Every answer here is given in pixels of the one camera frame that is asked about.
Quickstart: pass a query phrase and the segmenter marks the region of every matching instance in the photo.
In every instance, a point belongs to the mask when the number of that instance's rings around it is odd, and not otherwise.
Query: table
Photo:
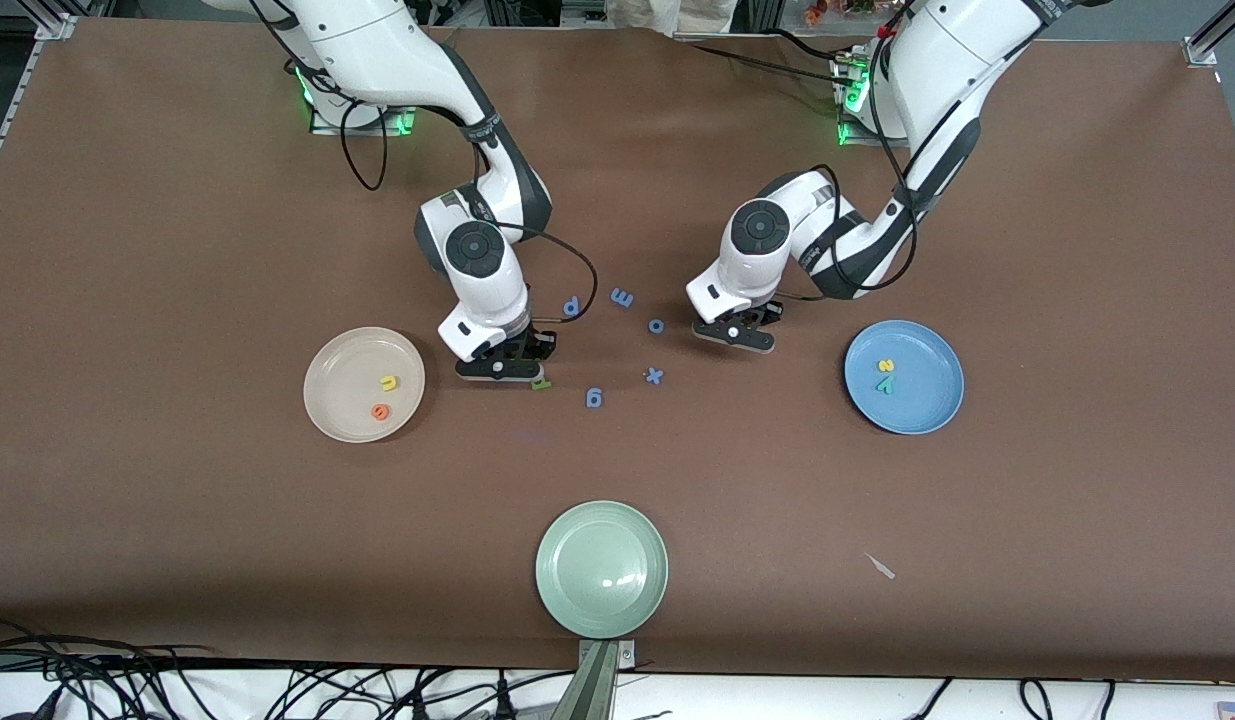
[[[906,279],[792,303],[757,356],[693,338],[682,287],[783,172],[827,161],[867,214],[885,200],[827,89],[643,31],[452,42],[600,272],[547,391],[461,382],[435,332],[453,296],[412,215],[471,173],[442,120],[390,141],[367,193],[261,27],[85,19],[47,47],[0,158],[1,614],[571,666],[534,552],[611,498],[669,547],[635,635],[659,671],[1235,679],[1235,136],[1212,73],[1174,44],[1039,42]],[[352,140],[366,172],[375,142]],[[588,290],[548,243],[517,253],[541,312]],[[897,316],[968,377],[932,436],[873,429],[842,388],[853,335]],[[361,325],[412,338],[429,391],[389,441],[338,445],[303,374]]]

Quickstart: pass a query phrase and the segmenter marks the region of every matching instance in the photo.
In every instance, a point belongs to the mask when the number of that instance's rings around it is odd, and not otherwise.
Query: metal clamp
[[[1181,41],[1181,51],[1192,68],[1212,68],[1216,64],[1215,49],[1221,41],[1235,32],[1235,0],[1212,15],[1194,35]]]
[[[580,641],[580,667],[550,720],[608,720],[618,688],[618,664],[635,662],[632,641]]]

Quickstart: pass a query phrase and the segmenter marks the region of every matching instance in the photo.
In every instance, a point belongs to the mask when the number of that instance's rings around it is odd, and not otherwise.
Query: power cord
[[[511,703],[511,692],[506,685],[506,671],[496,672],[496,713],[493,720],[515,720],[515,703]]]
[[[1030,685],[1034,685],[1034,688],[1037,689],[1039,700],[1044,701],[1044,715],[1039,715],[1039,711],[1034,708],[1034,703],[1031,703],[1028,694],[1025,694]],[[1110,714],[1112,701],[1115,701],[1115,680],[1107,680],[1107,693],[1105,697],[1102,698],[1100,711],[1097,715],[1098,719],[1107,720],[1107,715]],[[1021,706],[1025,706],[1025,711],[1028,711],[1030,718],[1034,718],[1034,720],[1053,720],[1052,703],[1049,701],[1049,692],[1044,689],[1044,683],[1039,682],[1039,679],[1025,678],[1018,680],[1018,697],[1021,700]]]
[[[946,692],[946,688],[950,688],[951,683],[955,683],[955,678],[946,678],[942,680],[941,684],[937,685],[937,690],[934,692],[927,699],[927,703],[925,703],[924,709],[920,710],[918,715],[910,715],[910,720],[927,720],[927,715],[932,714],[932,708],[937,705],[937,700],[941,700],[942,693]]]
[[[1030,685],[1036,687],[1039,690],[1039,698],[1044,700],[1044,715],[1039,715],[1034,704],[1025,697],[1025,689]],[[1052,720],[1052,703],[1049,701],[1049,693],[1044,689],[1044,683],[1035,679],[1024,679],[1018,682],[1018,697],[1021,698],[1021,706],[1025,706],[1025,711],[1030,714],[1034,720]]]
[[[453,718],[453,720],[466,720],[466,718],[468,718],[475,710],[479,710],[479,708],[484,706],[489,700],[494,700],[494,698],[503,697],[503,694],[504,694],[504,697],[509,697],[509,694],[511,694],[511,692],[515,692],[517,688],[522,688],[524,685],[531,685],[534,683],[540,683],[541,680],[548,680],[548,679],[552,679],[552,678],[562,678],[562,676],[572,676],[572,674],[573,674],[573,671],[556,671],[556,673],[545,673],[545,674],[541,674],[541,676],[535,676],[535,678],[529,678],[526,680],[520,680],[517,683],[511,683],[511,684],[506,685],[506,688],[498,688],[498,692],[495,692],[494,694],[490,694],[489,697],[485,697],[484,700],[477,701],[475,705],[468,706],[464,711],[462,711],[456,718]]]

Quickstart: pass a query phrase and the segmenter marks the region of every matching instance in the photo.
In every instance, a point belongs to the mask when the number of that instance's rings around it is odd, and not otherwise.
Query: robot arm
[[[375,122],[378,107],[411,105],[456,123],[489,169],[424,203],[412,224],[426,261],[457,293],[438,333],[467,379],[538,379],[555,333],[531,327],[511,246],[545,230],[552,204],[461,56],[430,40],[399,0],[207,1],[224,9],[245,4],[246,12],[269,20],[294,61],[335,83],[329,91],[345,103],[346,115],[366,105]]]
[[[869,131],[905,135],[913,151],[904,184],[897,184],[874,222],[815,170],[778,178],[760,193],[785,210],[794,231],[782,249],[824,296],[851,300],[883,282],[914,225],[972,154],[990,88],[1066,9],[1061,0],[927,0],[895,36],[861,49],[869,57],[869,101],[856,110],[848,103],[845,110]],[[725,243],[716,263],[687,287],[700,315],[694,332],[772,351],[772,336],[758,327],[781,317],[781,305],[772,301],[783,268],[778,256],[785,258],[773,249],[760,263],[758,256]]]

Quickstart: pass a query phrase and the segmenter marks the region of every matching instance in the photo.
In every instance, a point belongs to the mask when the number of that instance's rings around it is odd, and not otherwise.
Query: black cable
[[[303,77],[305,77],[311,85],[319,88],[320,91],[330,91],[330,94],[337,95],[343,100],[354,100],[352,96],[346,95],[337,88],[337,83],[332,82],[329,73],[311,68],[306,63],[303,63],[301,58],[298,58],[296,53],[293,53],[291,47],[288,47],[288,43],[279,37],[279,31],[277,31],[275,23],[270,22],[270,20],[266,19],[266,15],[261,12],[261,7],[257,6],[256,0],[248,0],[248,5],[252,6],[252,12],[257,15],[258,20],[261,20],[262,27],[266,27],[266,32],[269,32],[270,37],[273,37],[274,41],[283,47],[284,53],[288,53],[288,59],[293,61],[293,64],[301,70]],[[288,10],[283,4],[278,2],[277,5],[279,5],[284,12],[289,15],[289,17],[293,17],[291,10]]]
[[[284,692],[275,698],[275,701],[270,703],[270,708],[269,710],[266,710],[266,715],[262,715],[262,720],[270,720],[270,715],[274,714],[275,708],[278,708],[280,703],[288,700],[288,694],[293,693],[293,689],[296,689],[296,667],[293,667],[293,669],[288,673],[288,687],[285,687]]]
[[[1110,711],[1110,703],[1115,700],[1115,680],[1107,680],[1107,699],[1100,704],[1098,720],[1107,720],[1107,714]]]
[[[433,705],[437,701],[453,700],[454,698],[463,697],[463,694],[471,694],[472,692],[496,692],[496,685],[494,685],[493,683],[480,683],[477,685],[471,685],[469,688],[461,689],[461,692],[452,692],[445,694],[445,697],[429,698],[429,700],[426,700],[426,705]]]
[[[64,650],[64,647],[68,643],[90,643],[91,646],[96,646],[96,647],[104,647],[104,648],[109,648],[109,650],[122,650],[124,652],[132,653],[132,656],[136,657],[136,659],[141,659],[143,662],[143,664],[146,664],[147,669],[151,673],[151,677],[147,678],[147,684],[154,685],[151,689],[156,694],[157,700],[159,700],[161,703],[163,703],[165,710],[168,710],[172,714],[173,711],[172,711],[172,706],[170,706],[169,700],[168,700],[168,692],[165,692],[164,685],[163,685],[163,680],[161,680],[161,678],[159,678],[159,671],[151,662],[152,657],[154,657],[154,656],[149,655],[149,652],[152,650],[159,650],[159,651],[168,652],[169,656],[173,657],[173,667],[174,667],[174,669],[178,671],[179,676],[182,676],[182,682],[186,683],[186,689],[191,693],[193,697],[196,697],[196,700],[198,700],[198,694],[195,692],[195,688],[193,688],[191,685],[189,685],[189,682],[188,682],[186,677],[182,673],[182,669],[179,669],[179,667],[177,664],[177,661],[175,661],[175,657],[177,657],[175,648],[207,650],[207,648],[204,648],[203,646],[193,646],[193,643],[164,643],[164,646],[135,646],[133,643],[125,643],[125,642],[119,642],[119,641],[103,641],[101,638],[90,638],[90,637],[85,637],[85,635],[36,634],[36,632],[32,632],[32,630],[28,630],[23,625],[19,625],[19,624],[16,624],[14,621],[5,620],[2,617],[0,617],[0,625],[7,626],[9,629],[17,630],[17,632],[20,632],[20,634],[23,635],[21,638],[9,638],[7,641],[0,641],[0,648],[12,648],[12,647],[21,646],[21,643],[31,643],[32,642],[32,643],[40,643],[40,646],[44,647],[44,650],[47,650],[47,651],[56,652],[56,648],[53,648],[54,643],[56,643],[56,646],[63,647],[63,650]],[[170,720],[178,720],[177,716],[175,716],[175,714],[173,714],[173,718]]]
[[[337,703],[342,701],[342,700],[371,701],[371,703],[373,703],[373,705],[378,710],[378,714],[380,714],[380,711],[382,711],[382,704],[379,701],[369,700],[369,698],[348,698],[348,695],[351,693],[353,693],[353,692],[357,692],[359,688],[366,687],[367,683],[369,683],[374,678],[380,678],[380,676],[384,676],[387,673],[389,673],[388,667],[382,667],[379,671],[373,671],[373,673],[369,673],[367,676],[362,676],[362,678],[359,678],[358,680],[356,680],[356,683],[353,685],[346,688],[342,692],[342,694],[338,694],[338,697],[330,698],[330,700],[325,700],[324,703],[321,703],[321,705],[319,706],[319,713],[315,714],[314,720],[320,720],[321,718],[324,718],[324,714],[326,714],[329,710],[332,710],[332,706],[337,705]]]
[[[913,5],[914,1],[915,0],[906,0],[906,4],[902,5],[902,7],[899,10],[897,10],[895,15],[892,15],[892,19],[888,20],[888,22],[885,23],[885,26],[883,26],[883,27],[885,27],[887,32],[892,32],[892,30],[897,26],[897,23],[899,23],[902,21],[902,15],[905,15],[906,10],[910,9],[910,5]],[[874,73],[876,73],[876,69],[877,69],[878,63],[879,63],[879,56],[883,53],[883,47],[885,47],[887,44],[890,44],[890,42],[892,42],[892,35],[887,35],[887,37],[881,38],[879,42],[878,42],[878,44],[874,46],[874,53],[869,54],[869,78],[874,78],[876,77]],[[906,174],[904,172],[902,172],[902,164],[897,163],[897,154],[893,154],[892,146],[890,146],[890,143],[888,143],[888,135],[887,135],[885,131],[883,131],[883,123],[879,122],[879,110],[878,110],[878,107],[876,106],[876,103],[874,103],[874,95],[876,94],[874,94],[874,88],[873,86],[869,89],[869,91],[868,91],[867,95],[868,95],[868,100],[869,100],[869,119],[874,120],[876,136],[879,138],[879,144],[883,146],[883,154],[888,156],[888,164],[892,165],[892,173],[895,174],[895,177],[897,177],[897,184],[899,184],[899,186],[902,188],[902,200],[904,201],[904,205],[906,206],[906,211],[910,214],[910,251],[906,254],[905,263],[902,263],[902,268],[899,270],[897,270],[897,273],[893,274],[892,278],[885,279],[885,282],[878,282],[876,284],[861,284],[861,283],[857,283],[853,279],[848,278],[847,274],[844,272],[844,268],[841,268],[841,266],[840,266],[840,259],[839,259],[839,254],[837,254],[837,251],[836,251],[836,246],[839,245],[839,242],[837,241],[832,242],[831,243],[831,266],[832,266],[832,268],[835,268],[835,273],[840,275],[840,280],[844,284],[846,284],[846,287],[851,287],[851,288],[853,288],[855,290],[858,290],[858,291],[883,290],[883,288],[889,287],[892,283],[899,282],[902,279],[902,275],[905,275],[906,272],[910,270],[910,264],[914,263],[914,261],[915,261],[915,252],[918,252],[918,247],[919,247],[919,214],[915,212],[915,199],[914,199],[914,195],[910,191],[910,186],[906,184]],[[835,172],[832,172],[832,170],[831,170],[831,179],[832,179],[832,182],[835,182]],[[841,195],[840,183],[835,182],[835,219],[836,220],[840,219],[840,206],[839,206],[840,195]]]
[[[479,169],[480,167],[488,167],[488,158],[484,158],[484,151],[479,149],[479,143],[471,142],[471,147],[475,149],[475,172],[471,173],[471,183],[479,182]]]
[[[942,680],[941,684],[937,685],[937,690],[934,692],[932,697],[927,699],[927,705],[924,705],[924,709],[920,710],[918,715],[910,715],[910,720],[927,719],[927,715],[932,714],[932,708],[937,705],[937,700],[941,700],[942,693],[946,692],[946,688],[950,688],[951,683],[955,683],[955,678],[946,678]]]
[[[212,711],[209,710],[209,706],[205,705],[204,698],[200,698],[200,693],[196,692],[195,685],[191,684],[191,680],[186,678],[186,673],[183,673],[182,662],[178,662],[177,652],[169,650],[168,653],[173,659],[174,673],[177,673],[178,678],[182,678],[182,684],[186,685],[186,692],[191,693],[191,698],[193,700],[195,700],[195,705],[200,706],[200,710],[204,711],[204,715],[206,715],[209,720],[219,720],[219,718],[216,718],[216,715],[212,715]]]
[[[1034,685],[1039,690],[1039,697],[1044,699],[1044,715],[1039,715],[1034,710],[1034,705],[1030,705],[1030,700],[1025,697],[1025,688],[1028,685]],[[1044,689],[1044,683],[1035,679],[1018,680],[1018,697],[1021,698],[1021,706],[1025,706],[1025,711],[1030,714],[1034,720],[1052,720],[1052,703],[1049,701],[1049,693]]]
[[[147,718],[149,716],[146,714],[144,708],[137,705],[137,701],[135,701],[133,698],[128,697],[128,693],[125,693],[124,688],[119,687],[119,683],[115,682],[115,679],[111,678],[111,676],[103,673],[101,671],[98,671],[96,667],[93,667],[91,664],[88,663],[86,659],[82,659],[82,657],[65,655],[58,651],[46,651],[46,650],[33,650],[33,648],[0,648],[0,656],[19,656],[19,655],[27,657],[44,657],[46,659],[53,659],[56,662],[56,667],[58,667],[58,671],[69,669],[74,671],[74,673],[79,673],[79,676],[73,676],[73,678],[69,679],[82,680],[86,676],[88,679],[99,680],[106,684],[110,688],[110,692],[115,693],[115,698],[119,699],[120,705],[127,706],[127,709],[136,718],[138,718],[140,720],[147,720]],[[80,693],[77,690],[77,688],[73,688],[69,684],[69,679],[64,678],[64,676],[61,676],[61,684],[63,684],[63,687],[69,693],[74,694],[74,697],[78,697],[79,700],[83,700],[85,703],[91,701],[90,698],[88,698],[86,693]]]
[[[694,44],[695,49],[703,51],[703,53],[709,53],[713,56],[721,56],[721,58],[730,58],[732,61],[741,61],[742,63],[748,63],[760,68],[768,68],[773,70],[781,70],[783,73],[795,74],[795,77],[810,77],[814,79],[824,79],[825,82],[832,82],[835,85],[853,85],[853,82],[846,77],[827,77],[823,73],[813,73],[809,70],[802,70],[799,68],[792,68],[790,65],[782,65],[781,63],[769,63],[768,61],[761,61],[760,58],[751,58],[751,56],[740,56],[736,53],[729,53],[726,49],[714,49],[714,47],[703,47]]]
[[[345,673],[345,671],[341,669],[341,667],[337,667],[337,669],[333,669],[332,673],[329,674],[329,678],[333,678],[333,676],[336,676],[338,673]],[[319,674],[319,671],[315,671],[314,674],[315,676]],[[291,689],[295,692],[296,688],[300,688],[300,687],[301,687],[301,683],[296,683],[295,685],[293,685]],[[274,701],[274,705],[270,705],[270,710],[266,711],[266,715],[263,716],[264,720],[280,720],[284,716],[285,713],[288,713],[294,706],[296,706],[296,701],[300,701],[301,698],[306,697],[306,694],[309,694],[312,689],[315,689],[317,687],[319,687],[317,682],[311,683],[309,688],[303,689],[303,692],[300,692],[298,694],[294,694],[294,697],[291,697],[291,698],[288,697],[288,692],[284,692],[283,697],[279,697],[278,700]],[[283,701],[283,706],[279,706],[280,701]],[[277,715],[273,715],[273,711],[275,710],[275,706],[279,706],[279,713]]]
[[[795,47],[799,47],[799,49],[803,49],[804,53],[808,53],[809,56],[814,56],[814,58],[821,58],[824,61],[832,61],[832,59],[835,59],[836,54],[847,53],[847,51],[853,49],[853,46],[851,46],[851,44],[847,46],[847,47],[840,47],[840,49],[831,49],[831,51],[818,49],[818,47],[813,47],[811,44],[806,44],[806,42],[804,42],[803,40],[800,40],[799,37],[795,37],[794,33],[785,32],[785,31],[783,31],[783,28],[777,28],[777,27],[762,28],[762,31],[760,31],[760,35],[779,35],[782,37],[785,37],[785,40],[789,40],[790,42],[794,42]]]
[[[585,268],[590,270],[590,296],[585,300],[585,305],[580,306],[580,311],[577,311],[577,315],[571,317],[534,317],[535,324],[574,324],[585,315],[587,310],[590,310],[590,305],[595,301],[595,295],[599,295],[599,272],[595,270],[595,264],[590,262],[590,258],[585,257],[584,252],[580,252],[576,247],[568,245],[558,237],[555,237],[552,233],[538,231],[538,228],[524,227],[524,225],[516,224],[504,224],[501,220],[493,220],[493,224],[499,228],[511,228],[513,231],[525,232],[525,237],[527,233],[537,233],[538,236],[545,237],[545,240],[558,245],[562,249],[567,249],[568,252],[572,252],[572,254],[576,254],[582,263],[585,263]]]
[[[364,186],[367,191],[378,191],[382,188],[382,183],[385,182],[385,161],[390,152],[390,143],[387,142],[385,137],[385,110],[378,107],[378,122],[382,123],[382,172],[378,174],[378,182],[375,184],[369,184],[364,177],[361,175],[358,167],[354,164],[354,159],[351,158],[351,149],[346,144],[346,123],[351,117],[352,111],[364,104],[362,100],[351,100],[351,104],[346,106],[346,111],[342,112],[341,135],[342,137],[342,156],[346,156],[346,164],[351,167],[351,172],[354,173],[354,179]]]
[[[471,713],[479,710],[479,708],[484,706],[488,701],[496,700],[499,697],[503,697],[503,694],[511,694],[511,692],[515,692],[515,689],[522,688],[524,685],[531,685],[534,683],[540,683],[541,680],[548,680],[550,678],[562,678],[562,676],[572,676],[572,674],[573,671],[556,671],[556,673],[545,673],[541,676],[535,676],[535,678],[529,678],[526,680],[511,683],[506,687],[506,689],[504,689],[504,692],[495,692],[489,697],[485,697],[484,700],[477,701],[475,705],[467,708],[464,711],[461,713],[461,715],[453,718],[453,720],[463,720],[467,716],[469,716]]]
[[[416,701],[425,701],[422,700],[422,692],[425,692],[426,687],[429,687],[431,683],[435,683],[435,680],[437,680],[441,676],[447,676],[448,673],[452,673],[452,671],[453,667],[440,667],[433,673],[426,676],[426,678],[422,679],[421,674],[425,673],[425,667],[422,667],[420,671],[417,671],[416,680],[412,680],[412,689],[410,692],[403,693],[403,697],[399,698],[399,700],[390,703],[390,706],[387,709],[387,711],[378,715],[378,720],[394,718],[405,706],[410,706]]]

